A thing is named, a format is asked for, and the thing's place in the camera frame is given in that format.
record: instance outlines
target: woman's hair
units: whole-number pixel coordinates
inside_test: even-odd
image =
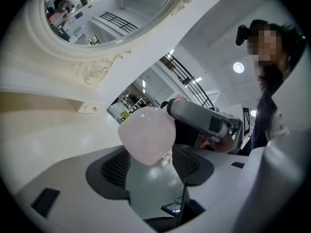
[[[252,43],[253,37],[258,36],[259,30],[264,30],[265,24],[251,25],[249,29],[248,41]],[[304,50],[305,41],[300,36],[293,26],[283,25],[278,26],[276,24],[269,24],[270,30],[276,31],[276,35],[281,37],[282,50],[285,51],[289,57],[288,70],[290,73]],[[283,74],[275,66],[265,67],[258,65],[259,70],[259,82],[262,90],[262,97],[259,100],[256,116],[257,133],[255,142],[265,142],[266,135],[270,133],[271,118],[277,107],[272,100],[272,95],[279,89],[283,83]]]

